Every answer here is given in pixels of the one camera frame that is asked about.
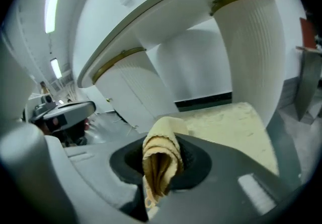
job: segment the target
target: black baseboard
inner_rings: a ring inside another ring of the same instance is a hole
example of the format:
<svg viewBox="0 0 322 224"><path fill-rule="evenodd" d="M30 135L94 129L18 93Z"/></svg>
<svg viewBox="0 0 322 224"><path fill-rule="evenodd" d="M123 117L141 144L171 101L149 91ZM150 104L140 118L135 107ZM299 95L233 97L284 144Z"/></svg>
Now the black baseboard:
<svg viewBox="0 0 322 224"><path fill-rule="evenodd" d="M176 102L180 112L204 109L231 103L232 93L224 93L204 98Z"/></svg>
<svg viewBox="0 0 322 224"><path fill-rule="evenodd" d="M283 108L292 104L298 89L298 77L290 78L284 81L283 89L277 108ZM176 102L176 106L180 112L196 109L204 109L232 102L232 93L223 93L213 96L208 96L199 99Z"/></svg>

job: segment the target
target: beige cloth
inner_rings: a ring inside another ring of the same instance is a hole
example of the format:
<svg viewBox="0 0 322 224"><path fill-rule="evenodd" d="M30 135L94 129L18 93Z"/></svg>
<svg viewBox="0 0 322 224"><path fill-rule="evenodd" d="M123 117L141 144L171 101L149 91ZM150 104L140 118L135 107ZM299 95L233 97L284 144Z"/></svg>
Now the beige cloth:
<svg viewBox="0 0 322 224"><path fill-rule="evenodd" d="M188 134L184 121L163 117L152 127L143 142L143 182L147 198L145 206L154 207L167 195L171 178L183 171L180 146L174 133Z"/></svg>

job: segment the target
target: red object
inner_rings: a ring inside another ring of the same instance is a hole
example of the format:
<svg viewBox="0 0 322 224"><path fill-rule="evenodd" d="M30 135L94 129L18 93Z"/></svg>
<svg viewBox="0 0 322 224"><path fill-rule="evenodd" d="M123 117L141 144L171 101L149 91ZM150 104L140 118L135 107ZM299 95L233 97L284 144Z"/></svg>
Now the red object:
<svg viewBox="0 0 322 224"><path fill-rule="evenodd" d="M316 30L314 25L307 19L300 18L303 36L303 47L316 49L314 37Z"/></svg>

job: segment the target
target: white curved panel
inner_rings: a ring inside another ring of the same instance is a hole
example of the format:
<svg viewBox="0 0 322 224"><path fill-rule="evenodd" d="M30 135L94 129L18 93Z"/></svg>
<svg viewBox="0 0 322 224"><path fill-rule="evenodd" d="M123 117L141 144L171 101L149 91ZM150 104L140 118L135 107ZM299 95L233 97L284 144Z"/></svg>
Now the white curved panel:
<svg viewBox="0 0 322 224"><path fill-rule="evenodd" d="M148 132L158 116L178 112L145 51L117 62L95 85L140 133Z"/></svg>
<svg viewBox="0 0 322 224"><path fill-rule="evenodd" d="M145 51L132 54L115 66L153 117L178 112L170 90L163 84Z"/></svg>
<svg viewBox="0 0 322 224"><path fill-rule="evenodd" d="M111 32L104 41L100 45L97 44L96 52L89 52L92 50L87 49L84 55L78 57L78 61L82 59L83 63L87 62L85 65L80 62L75 65L77 69L74 69L73 73L77 78L77 85L83 88L91 86L93 84L91 77L97 70L122 50L135 47L150 50L183 31L211 19L209 13L212 1L214 0L146 1L144 6L136 8L134 13L132 12L113 29L110 29ZM91 7L91 17L94 11L96 9Z"/></svg>
<svg viewBox="0 0 322 224"><path fill-rule="evenodd" d="M239 0L215 14L228 54L232 100L250 103L265 126L285 74L285 41L275 0Z"/></svg>

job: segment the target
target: beige mat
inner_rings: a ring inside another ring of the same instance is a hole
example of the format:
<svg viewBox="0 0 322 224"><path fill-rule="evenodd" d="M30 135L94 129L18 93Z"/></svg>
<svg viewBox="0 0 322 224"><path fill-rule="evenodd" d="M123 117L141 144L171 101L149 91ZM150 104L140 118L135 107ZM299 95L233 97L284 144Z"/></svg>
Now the beige mat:
<svg viewBox="0 0 322 224"><path fill-rule="evenodd" d="M182 119L190 135L238 149L279 175L276 156L266 129L248 103L228 104L170 116Z"/></svg>

